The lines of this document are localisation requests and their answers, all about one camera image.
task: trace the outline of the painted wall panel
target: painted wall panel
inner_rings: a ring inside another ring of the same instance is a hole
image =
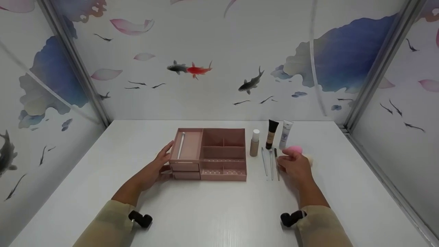
[[[438,12],[439,1],[428,1],[354,131],[356,140],[436,235],[439,21],[434,16]]]
[[[0,1],[0,40],[32,75],[0,49],[0,246],[9,245],[103,132],[33,79],[98,120],[39,6],[6,4]]]
[[[342,123],[404,1],[53,2],[73,23],[75,44],[99,93],[108,93],[103,104],[113,119]],[[314,87],[311,27],[327,116]],[[211,61],[212,70],[192,77],[192,62],[207,68]],[[258,87],[239,91],[259,66]]]

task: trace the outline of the black wrist strap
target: black wrist strap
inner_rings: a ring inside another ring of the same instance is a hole
[[[291,227],[299,220],[305,218],[307,216],[305,211],[298,210],[292,214],[283,213],[281,214],[281,222],[286,227]]]
[[[131,213],[128,215],[128,218],[131,221],[137,222],[142,228],[148,228],[152,223],[152,217],[148,214],[142,215],[139,212],[131,211]]]

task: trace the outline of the white tabletop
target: white tabletop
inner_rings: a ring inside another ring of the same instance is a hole
[[[284,178],[266,178],[261,153],[250,157],[253,129],[265,145],[268,122],[117,120],[103,133],[11,247],[68,247],[114,192],[154,159],[179,127],[245,128],[247,182],[170,181],[140,200],[154,218],[137,231],[137,246],[294,247],[294,231],[280,215],[298,210]],[[279,143],[278,128],[274,147]],[[333,122],[294,122],[288,145],[314,158],[313,175],[354,246],[427,246],[404,213]],[[266,153],[267,166],[270,166]]]

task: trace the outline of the pink makeup organizer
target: pink makeup organizer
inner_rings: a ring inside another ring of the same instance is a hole
[[[175,179],[246,181],[245,129],[179,128],[169,164]]]

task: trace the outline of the beige sleeve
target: beige sleeve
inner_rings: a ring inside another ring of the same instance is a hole
[[[128,214],[132,205],[110,200],[79,236],[73,247],[121,247],[130,235],[133,223]]]
[[[306,206],[308,215],[297,222],[303,247],[352,247],[340,221],[325,206]]]

